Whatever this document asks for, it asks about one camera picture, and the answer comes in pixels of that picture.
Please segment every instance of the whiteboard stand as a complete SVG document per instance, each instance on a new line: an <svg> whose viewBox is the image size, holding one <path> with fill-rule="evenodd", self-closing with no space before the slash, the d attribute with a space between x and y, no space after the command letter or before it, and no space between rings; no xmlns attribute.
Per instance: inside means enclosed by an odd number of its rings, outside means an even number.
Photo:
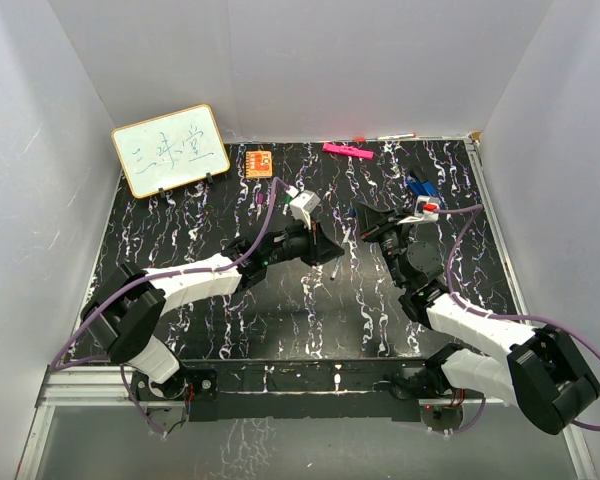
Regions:
<svg viewBox="0 0 600 480"><path fill-rule="evenodd" d="M111 133L131 193L163 195L181 185L229 170L218 126L209 105L169 113L116 128Z"/></svg>

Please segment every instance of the pink highlighter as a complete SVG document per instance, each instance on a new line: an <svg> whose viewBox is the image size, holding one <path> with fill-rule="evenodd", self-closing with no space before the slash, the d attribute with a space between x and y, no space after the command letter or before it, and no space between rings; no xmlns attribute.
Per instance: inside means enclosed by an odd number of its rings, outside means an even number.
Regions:
<svg viewBox="0 0 600 480"><path fill-rule="evenodd" d="M373 152L371 150L360 150L359 148L346 147L344 145L334 145L333 143L325 143L322 145L322 151L328 153L338 153L340 155L347 155L349 157L364 158L371 160L373 158Z"/></svg>

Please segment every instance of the marker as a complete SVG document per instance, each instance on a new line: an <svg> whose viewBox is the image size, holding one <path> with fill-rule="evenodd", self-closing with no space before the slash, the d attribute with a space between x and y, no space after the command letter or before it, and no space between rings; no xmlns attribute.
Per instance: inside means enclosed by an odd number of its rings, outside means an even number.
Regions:
<svg viewBox="0 0 600 480"><path fill-rule="evenodd" d="M258 204L258 206L256 207L256 218L257 218L262 213L262 204L264 203L264 194L263 193L258 192L258 195L256 195L256 203Z"/></svg>
<svg viewBox="0 0 600 480"><path fill-rule="evenodd" d="M344 240L342 240L342 244L340 245L341 247L344 247L349 242L349 235L351 235L351 227L347 228L347 231L344 234ZM331 280L336 279L338 270L340 270L340 265L342 265L342 257L338 257L336 259L336 265L333 267L333 273L331 274L331 277L329 277Z"/></svg>
<svg viewBox="0 0 600 480"><path fill-rule="evenodd" d="M376 140L383 142L386 140L401 140L403 138L415 138L415 136L415 133L405 133L403 135L389 135L387 137L378 137L376 138Z"/></svg>
<svg viewBox="0 0 600 480"><path fill-rule="evenodd" d="M347 145L334 145L333 143L326 142L322 145L322 151L327 153L337 153L339 155L347 155L350 157L364 158L371 160L373 158L373 152L371 150L361 150L355 147L349 147Z"/></svg>
<svg viewBox="0 0 600 480"><path fill-rule="evenodd" d="M291 195L287 193L287 196L284 199L284 208L282 209L282 214L286 215L289 211L289 204L291 203Z"/></svg>

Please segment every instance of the marble pattern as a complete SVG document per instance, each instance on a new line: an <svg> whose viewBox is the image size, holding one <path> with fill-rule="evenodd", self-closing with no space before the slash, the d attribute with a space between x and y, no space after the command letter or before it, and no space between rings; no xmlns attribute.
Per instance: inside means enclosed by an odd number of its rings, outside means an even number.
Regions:
<svg viewBox="0 0 600 480"><path fill-rule="evenodd" d="M426 357L449 341L408 320L376 245L358 239L350 216L351 200L382 208L411 204L415 196L404 178L409 165L420 165L449 208L480 201L462 141L373 142L372 160L334 156L319 143L227 145L231 169L167 193L167 199L136 200L123 178L118 187L91 289L123 261L141 267L166 267L207 258L238 235L255 237L268 204L268 180L244 178L245 152L270 150L274 174L299 189L316 192L322 203L314 214L326 233L351 241L336 280L333 262L310 268L294 260L269 268L267 279L250 291L189 304L165 315L156 336L183 360L320 359ZM257 205L259 192L265 204ZM279 193L271 229L291 219ZM465 218L441 218L437 225L413 229L412 236L439 245L447 255ZM474 303L513 312L498 252L482 215L466 238L454 265L463 294ZM101 353L84 336L72 356Z"/></svg>

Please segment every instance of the blue object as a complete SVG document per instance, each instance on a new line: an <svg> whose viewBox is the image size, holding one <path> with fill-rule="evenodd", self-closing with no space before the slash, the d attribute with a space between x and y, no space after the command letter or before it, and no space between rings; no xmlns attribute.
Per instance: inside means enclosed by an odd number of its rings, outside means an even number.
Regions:
<svg viewBox="0 0 600 480"><path fill-rule="evenodd" d="M407 172L406 178L407 186L415 193L416 195L426 196L426 197L436 197L440 200L440 206L444 207L444 201L442 197L435 189L433 184L429 181L429 179L424 174L424 171L420 167L413 167L409 169Z"/></svg>

